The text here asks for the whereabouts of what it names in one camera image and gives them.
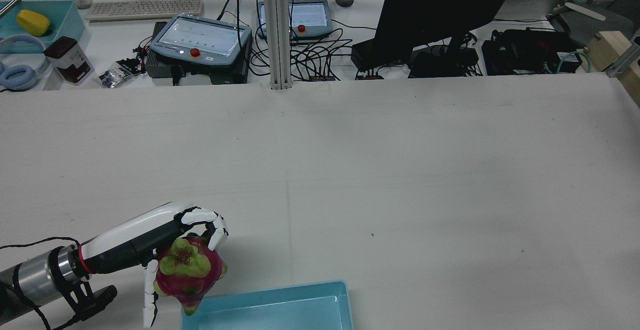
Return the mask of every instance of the pink dragon fruit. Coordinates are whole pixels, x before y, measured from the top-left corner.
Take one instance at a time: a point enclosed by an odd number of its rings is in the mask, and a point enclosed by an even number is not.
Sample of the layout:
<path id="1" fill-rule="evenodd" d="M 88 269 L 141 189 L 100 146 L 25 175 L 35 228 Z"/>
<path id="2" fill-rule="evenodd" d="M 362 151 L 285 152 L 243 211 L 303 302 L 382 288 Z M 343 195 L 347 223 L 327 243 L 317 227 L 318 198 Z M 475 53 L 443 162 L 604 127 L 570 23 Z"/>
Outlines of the pink dragon fruit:
<path id="1" fill-rule="evenodd" d="M 158 255 L 153 287 L 160 296 L 174 296 L 184 313 L 192 316 L 202 298 L 227 271 L 216 251 L 201 236 L 176 239 Z"/>

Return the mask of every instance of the white keyboard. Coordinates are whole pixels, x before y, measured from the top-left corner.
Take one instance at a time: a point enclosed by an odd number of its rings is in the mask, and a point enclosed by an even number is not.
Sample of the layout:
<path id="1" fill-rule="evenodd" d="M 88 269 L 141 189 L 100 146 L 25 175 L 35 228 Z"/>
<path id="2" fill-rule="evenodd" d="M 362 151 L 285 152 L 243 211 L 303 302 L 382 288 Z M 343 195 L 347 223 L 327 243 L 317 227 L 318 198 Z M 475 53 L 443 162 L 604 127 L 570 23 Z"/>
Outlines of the white keyboard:
<path id="1" fill-rule="evenodd" d="M 85 14 L 87 20 L 169 19 L 178 13 L 202 14 L 202 0 L 132 0 L 94 2 Z"/>

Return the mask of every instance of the yellow sponge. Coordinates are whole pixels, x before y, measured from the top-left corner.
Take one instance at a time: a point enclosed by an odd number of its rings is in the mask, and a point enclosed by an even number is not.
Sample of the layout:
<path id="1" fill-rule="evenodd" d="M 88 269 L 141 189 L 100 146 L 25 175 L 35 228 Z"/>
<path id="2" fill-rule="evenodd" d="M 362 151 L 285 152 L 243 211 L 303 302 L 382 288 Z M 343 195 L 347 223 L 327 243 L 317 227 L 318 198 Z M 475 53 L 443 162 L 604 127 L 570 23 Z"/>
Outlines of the yellow sponge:
<path id="1" fill-rule="evenodd" d="M 46 16 L 28 9 L 19 11 L 15 19 L 18 25 L 33 36 L 41 36 L 51 25 L 50 20 L 46 18 Z"/>

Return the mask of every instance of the headphones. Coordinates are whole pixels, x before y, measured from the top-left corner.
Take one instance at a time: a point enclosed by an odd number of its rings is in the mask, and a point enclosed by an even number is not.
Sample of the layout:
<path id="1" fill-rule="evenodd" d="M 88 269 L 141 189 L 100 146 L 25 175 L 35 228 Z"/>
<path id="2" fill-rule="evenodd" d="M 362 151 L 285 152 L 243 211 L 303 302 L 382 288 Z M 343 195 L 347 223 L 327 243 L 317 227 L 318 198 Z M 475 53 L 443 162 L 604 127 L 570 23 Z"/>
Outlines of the headphones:
<path id="1" fill-rule="evenodd" d="M 19 41 L 41 46 L 42 52 L 44 52 L 47 47 L 40 39 L 32 35 L 18 34 L 0 40 L 0 50 L 8 48 Z M 5 65 L 0 61 L 0 86 L 13 91 L 28 90 L 36 84 L 38 78 L 49 68 L 49 63 L 49 59 L 44 57 L 44 60 L 36 69 L 28 65 L 16 65 L 5 68 Z"/>

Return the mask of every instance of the light blue tray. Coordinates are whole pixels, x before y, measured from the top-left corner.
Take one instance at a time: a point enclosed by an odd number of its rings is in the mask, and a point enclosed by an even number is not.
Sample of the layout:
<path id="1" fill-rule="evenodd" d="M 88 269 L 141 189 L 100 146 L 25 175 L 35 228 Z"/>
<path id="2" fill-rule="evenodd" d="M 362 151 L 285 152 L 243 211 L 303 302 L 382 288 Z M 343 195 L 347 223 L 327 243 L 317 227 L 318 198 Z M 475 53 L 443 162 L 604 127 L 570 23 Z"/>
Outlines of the light blue tray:
<path id="1" fill-rule="evenodd" d="M 353 330 L 342 281 L 205 297 L 182 330 Z"/>
<path id="2" fill-rule="evenodd" d="M 0 7 L 7 3 L 0 2 Z M 9 13 L 0 18 L 0 38 L 14 34 L 27 34 L 15 19 L 20 10 L 29 9 L 46 16 L 51 21 L 48 31 L 38 37 L 46 46 L 50 46 L 61 36 L 80 40 L 80 36 L 85 30 L 85 23 L 80 18 L 78 8 L 75 5 L 73 0 L 22 0 Z M 10 54 L 42 53 L 42 48 L 31 43 L 20 42 L 0 52 Z"/>

